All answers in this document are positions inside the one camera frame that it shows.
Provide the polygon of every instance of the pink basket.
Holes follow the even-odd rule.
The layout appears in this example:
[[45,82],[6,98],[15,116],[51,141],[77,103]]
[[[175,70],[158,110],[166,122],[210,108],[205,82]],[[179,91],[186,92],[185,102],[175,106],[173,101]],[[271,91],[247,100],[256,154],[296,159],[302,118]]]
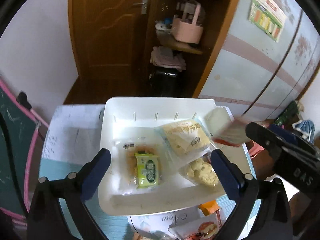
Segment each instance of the pink basket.
[[203,32],[203,27],[197,26],[201,5],[197,4],[192,23],[184,22],[186,19],[186,11],[182,15],[182,19],[175,18],[172,23],[172,35],[177,41],[199,44]]

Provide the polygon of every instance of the food packaging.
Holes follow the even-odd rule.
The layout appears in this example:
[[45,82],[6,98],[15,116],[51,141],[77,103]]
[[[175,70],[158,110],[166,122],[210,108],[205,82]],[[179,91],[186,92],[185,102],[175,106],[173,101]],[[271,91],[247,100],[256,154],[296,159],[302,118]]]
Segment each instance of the food packaging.
[[234,121],[223,127],[218,135],[212,137],[212,140],[216,143],[233,147],[239,147],[243,143],[250,142],[251,139],[247,137],[245,132],[248,123],[243,118],[235,118]]
[[205,216],[213,214],[219,209],[218,203],[215,200],[208,201],[198,206]]
[[206,155],[188,163],[179,169],[179,173],[195,185],[214,187],[219,183],[218,176],[214,172]]
[[176,171],[216,149],[199,120],[173,122],[156,130],[168,147],[169,163]]
[[162,180],[160,154],[166,147],[146,137],[122,139],[115,142],[123,168],[121,169],[121,194],[131,194],[136,189],[154,187]]
[[169,228],[168,230],[179,240],[202,240],[213,239],[221,227],[220,213],[215,212],[209,216]]

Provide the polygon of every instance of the white wall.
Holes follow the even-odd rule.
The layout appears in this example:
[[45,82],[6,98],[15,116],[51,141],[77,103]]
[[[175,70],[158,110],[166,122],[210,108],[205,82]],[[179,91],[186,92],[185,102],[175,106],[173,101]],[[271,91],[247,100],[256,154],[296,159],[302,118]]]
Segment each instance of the white wall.
[[46,121],[62,105],[78,73],[71,47],[68,0],[27,0],[0,38],[0,75],[21,90]]
[[314,122],[316,135],[320,132],[320,71],[300,102],[304,105],[304,113],[301,115],[304,120],[310,119]]

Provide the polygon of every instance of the table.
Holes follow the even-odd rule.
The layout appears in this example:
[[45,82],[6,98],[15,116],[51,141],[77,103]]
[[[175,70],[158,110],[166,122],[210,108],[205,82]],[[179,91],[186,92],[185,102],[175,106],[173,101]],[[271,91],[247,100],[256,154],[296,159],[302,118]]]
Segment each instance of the table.
[[[100,150],[100,136],[105,105],[63,105],[58,106],[46,135],[39,177],[49,180],[63,179],[72,171],[78,172],[90,162]],[[71,233],[81,238],[64,200],[60,200]],[[226,216],[230,214],[235,203],[228,197],[217,199],[218,205]],[[110,240],[132,239],[133,232],[127,217],[115,217],[105,214],[99,206],[98,193],[86,202],[91,215]],[[258,212],[260,200],[257,200],[250,217]]]

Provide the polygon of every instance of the wooden floor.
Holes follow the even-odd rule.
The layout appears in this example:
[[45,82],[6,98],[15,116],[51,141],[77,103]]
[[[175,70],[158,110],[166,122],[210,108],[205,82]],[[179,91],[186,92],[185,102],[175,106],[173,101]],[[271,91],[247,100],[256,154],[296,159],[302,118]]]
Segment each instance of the wooden floor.
[[147,95],[146,85],[133,80],[89,80],[81,84],[77,79],[64,104],[104,104],[111,97]]

